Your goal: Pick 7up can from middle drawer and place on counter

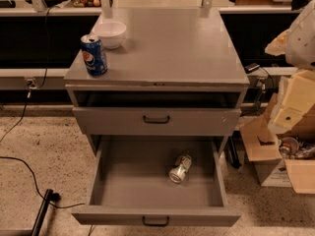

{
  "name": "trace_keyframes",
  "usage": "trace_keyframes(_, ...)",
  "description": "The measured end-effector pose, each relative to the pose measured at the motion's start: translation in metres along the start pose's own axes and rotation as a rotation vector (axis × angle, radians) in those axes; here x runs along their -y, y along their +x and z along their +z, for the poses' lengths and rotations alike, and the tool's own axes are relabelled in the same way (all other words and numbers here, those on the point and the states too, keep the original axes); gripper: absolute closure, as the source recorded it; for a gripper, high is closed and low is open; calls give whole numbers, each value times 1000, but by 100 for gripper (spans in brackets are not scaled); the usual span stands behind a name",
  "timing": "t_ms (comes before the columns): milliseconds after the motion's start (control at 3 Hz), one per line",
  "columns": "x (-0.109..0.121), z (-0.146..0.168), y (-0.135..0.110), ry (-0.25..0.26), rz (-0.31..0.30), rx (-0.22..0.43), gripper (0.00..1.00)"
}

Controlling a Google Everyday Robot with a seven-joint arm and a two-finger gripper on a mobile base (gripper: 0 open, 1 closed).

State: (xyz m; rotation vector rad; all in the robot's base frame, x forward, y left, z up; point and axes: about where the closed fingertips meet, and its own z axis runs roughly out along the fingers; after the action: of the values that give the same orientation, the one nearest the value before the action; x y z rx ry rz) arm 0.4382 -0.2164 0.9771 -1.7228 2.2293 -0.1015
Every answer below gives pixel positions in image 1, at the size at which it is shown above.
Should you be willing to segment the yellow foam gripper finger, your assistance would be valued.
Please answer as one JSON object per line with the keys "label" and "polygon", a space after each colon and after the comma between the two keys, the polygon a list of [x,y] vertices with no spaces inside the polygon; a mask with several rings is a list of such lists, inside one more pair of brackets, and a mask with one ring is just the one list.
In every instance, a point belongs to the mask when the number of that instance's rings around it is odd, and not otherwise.
{"label": "yellow foam gripper finger", "polygon": [[298,70],[289,78],[281,77],[268,129],[275,134],[290,131],[314,105],[314,70]]}
{"label": "yellow foam gripper finger", "polygon": [[274,38],[265,48],[265,52],[270,55],[280,56],[285,54],[286,51],[286,39],[289,30],[286,29]]}

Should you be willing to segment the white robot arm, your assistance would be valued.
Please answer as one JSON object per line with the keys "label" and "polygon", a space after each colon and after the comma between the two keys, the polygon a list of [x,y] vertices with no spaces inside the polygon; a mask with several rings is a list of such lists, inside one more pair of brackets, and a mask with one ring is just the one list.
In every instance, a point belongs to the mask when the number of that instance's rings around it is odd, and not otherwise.
{"label": "white robot arm", "polygon": [[270,55],[283,54],[287,64],[297,69],[281,79],[278,101],[268,128],[276,134],[290,131],[315,104],[315,0],[265,48]]}

